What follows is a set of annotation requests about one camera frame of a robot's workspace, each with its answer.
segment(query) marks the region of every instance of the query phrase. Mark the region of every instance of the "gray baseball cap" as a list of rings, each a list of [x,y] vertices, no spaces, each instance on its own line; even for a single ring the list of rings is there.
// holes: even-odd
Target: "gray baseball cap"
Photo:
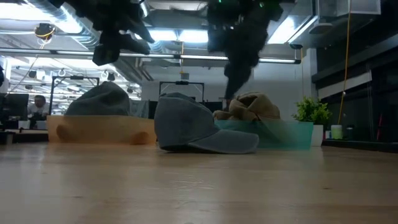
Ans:
[[[199,151],[247,154],[257,149],[257,134],[222,130],[214,124],[205,106],[181,93],[159,98],[155,132],[161,149],[175,152]]]

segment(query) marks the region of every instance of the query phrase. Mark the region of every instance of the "green plant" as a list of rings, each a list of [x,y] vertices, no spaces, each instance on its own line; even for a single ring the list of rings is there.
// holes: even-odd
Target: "green plant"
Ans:
[[[298,108],[297,114],[293,114],[292,116],[297,121],[326,125],[331,117],[327,103],[320,103],[304,96],[304,100],[296,103],[296,105]]]

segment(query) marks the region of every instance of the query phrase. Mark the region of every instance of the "desk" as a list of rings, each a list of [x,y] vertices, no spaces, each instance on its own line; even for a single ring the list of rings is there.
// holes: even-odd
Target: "desk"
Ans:
[[[397,223],[398,155],[0,147],[2,224]]]

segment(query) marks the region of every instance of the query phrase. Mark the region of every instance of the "person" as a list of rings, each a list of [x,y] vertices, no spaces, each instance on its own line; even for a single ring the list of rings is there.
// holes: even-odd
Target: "person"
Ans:
[[[49,113],[50,106],[45,102],[45,97],[42,95],[35,96],[35,103],[27,107],[27,114],[29,117],[46,117]]]

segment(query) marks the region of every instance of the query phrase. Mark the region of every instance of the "cap brim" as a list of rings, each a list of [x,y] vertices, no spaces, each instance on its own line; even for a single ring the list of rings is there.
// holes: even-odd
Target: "cap brim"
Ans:
[[[231,130],[219,130],[211,136],[188,143],[189,146],[202,150],[225,154],[254,153],[258,144],[257,134]]]

